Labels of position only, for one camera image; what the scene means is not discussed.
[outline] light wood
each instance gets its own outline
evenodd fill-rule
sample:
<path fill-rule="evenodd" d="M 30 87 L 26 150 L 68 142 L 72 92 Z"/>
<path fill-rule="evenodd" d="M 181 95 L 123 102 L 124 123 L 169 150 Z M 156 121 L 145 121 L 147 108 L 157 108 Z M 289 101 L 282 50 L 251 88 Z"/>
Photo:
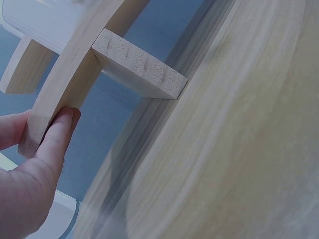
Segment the light wood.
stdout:
<path fill-rule="evenodd" d="M 0 81 L 5 94 L 33 93 L 53 52 L 25 35 L 14 51 Z"/>
<path fill-rule="evenodd" d="M 316 0 L 235 0 L 175 105 L 135 112 L 75 237 L 318 238 L 318 18 Z"/>
<path fill-rule="evenodd" d="M 92 49 L 111 79 L 142 97 L 175 100 L 187 83 L 176 70 L 107 29 Z"/>
<path fill-rule="evenodd" d="M 28 119 L 19 153 L 33 157 L 47 128 L 63 107 L 81 107 L 102 66 L 91 49 L 106 27 L 122 36 L 148 0 L 98 0 L 50 72 Z"/>

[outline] wooden slat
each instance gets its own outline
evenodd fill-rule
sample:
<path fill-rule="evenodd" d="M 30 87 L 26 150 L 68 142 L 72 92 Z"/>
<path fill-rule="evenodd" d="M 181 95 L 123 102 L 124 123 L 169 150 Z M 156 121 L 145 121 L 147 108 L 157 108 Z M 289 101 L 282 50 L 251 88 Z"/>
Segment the wooden slat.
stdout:
<path fill-rule="evenodd" d="M 316 0 L 235 0 L 164 127 L 136 131 L 166 117 L 151 104 L 128 123 L 76 238 L 318 238 L 318 18 Z"/>
<path fill-rule="evenodd" d="M 18 150 L 33 157 L 56 114 L 79 108 L 102 70 L 91 49 L 106 27 L 122 36 L 149 0 L 98 0 L 50 72 L 28 119 Z"/>
<path fill-rule="evenodd" d="M 92 49 L 111 79 L 142 97 L 177 99 L 187 83 L 176 70 L 107 29 Z"/>
<path fill-rule="evenodd" d="M 33 93 L 52 55 L 51 50 L 25 35 L 2 76 L 0 90 L 5 94 Z"/>

